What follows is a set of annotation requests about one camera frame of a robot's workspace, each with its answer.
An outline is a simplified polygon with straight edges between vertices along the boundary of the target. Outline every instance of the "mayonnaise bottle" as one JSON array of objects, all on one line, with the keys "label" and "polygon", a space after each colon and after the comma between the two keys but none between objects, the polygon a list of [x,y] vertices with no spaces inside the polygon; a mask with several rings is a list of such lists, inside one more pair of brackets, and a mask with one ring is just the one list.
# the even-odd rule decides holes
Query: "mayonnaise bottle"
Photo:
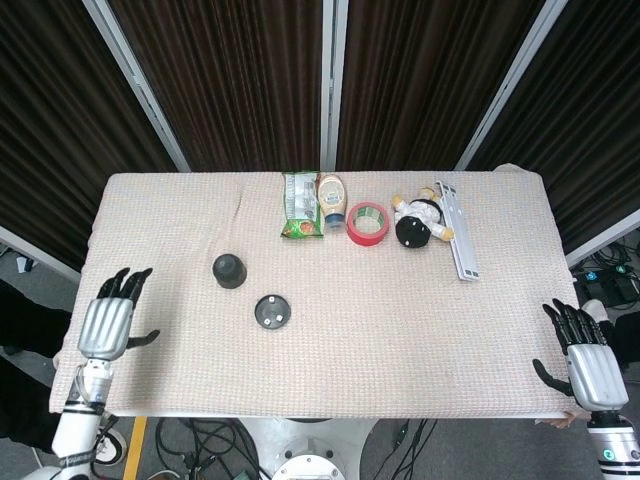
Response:
[{"label": "mayonnaise bottle", "polygon": [[318,186],[318,201],[324,214],[324,223],[329,228],[344,225],[344,212],[347,208],[347,192],[337,175],[325,175]]}]

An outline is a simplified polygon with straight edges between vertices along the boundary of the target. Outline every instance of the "snack bag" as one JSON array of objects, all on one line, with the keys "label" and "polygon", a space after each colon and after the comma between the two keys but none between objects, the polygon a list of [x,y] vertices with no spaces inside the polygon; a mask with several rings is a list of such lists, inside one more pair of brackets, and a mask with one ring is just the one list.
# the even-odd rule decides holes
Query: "snack bag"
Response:
[{"label": "snack bag", "polygon": [[282,236],[287,238],[321,237],[318,172],[284,174],[284,214],[287,223]]}]

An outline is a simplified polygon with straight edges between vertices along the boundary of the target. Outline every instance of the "black curtain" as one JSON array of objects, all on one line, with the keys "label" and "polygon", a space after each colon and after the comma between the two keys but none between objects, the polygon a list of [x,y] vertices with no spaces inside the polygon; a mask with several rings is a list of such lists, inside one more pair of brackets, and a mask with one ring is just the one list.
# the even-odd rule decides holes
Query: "black curtain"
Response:
[{"label": "black curtain", "polygon": [[350,0],[337,170],[452,169],[542,0]]},{"label": "black curtain", "polygon": [[0,2],[0,225],[84,263],[109,176],[174,171],[80,0]]},{"label": "black curtain", "polygon": [[640,3],[573,0],[470,168],[542,175],[566,252],[640,209]]},{"label": "black curtain", "polygon": [[322,0],[111,0],[197,171],[318,169]]}]

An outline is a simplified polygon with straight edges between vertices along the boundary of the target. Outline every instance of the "yellow floor tape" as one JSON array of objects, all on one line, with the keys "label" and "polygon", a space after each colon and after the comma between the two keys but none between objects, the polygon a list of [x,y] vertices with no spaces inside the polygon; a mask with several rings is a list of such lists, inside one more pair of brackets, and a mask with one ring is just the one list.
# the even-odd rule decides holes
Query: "yellow floor tape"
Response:
[{"label": "yellow floor tape", "polygon": [[127,455],[127,465],[124,467],[123,480],[136,480],[138,465],[140,465],[140,455],[142,454],[142,443],[144,442],[144,431],[147,428],[147,417],[136,417],[129,443],[129,454]]}]

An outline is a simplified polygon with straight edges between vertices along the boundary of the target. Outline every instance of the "bottle cap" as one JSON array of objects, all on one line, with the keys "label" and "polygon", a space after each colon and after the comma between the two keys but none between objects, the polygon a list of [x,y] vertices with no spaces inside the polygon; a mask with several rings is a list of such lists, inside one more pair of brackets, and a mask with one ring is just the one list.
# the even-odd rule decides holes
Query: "bottle cap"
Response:
[{"label": "bottle cap", "polygon": [[330,213],[324,217],[324,224],[328,228],[340,228],[344,225],[344,215],[341,213]]}]

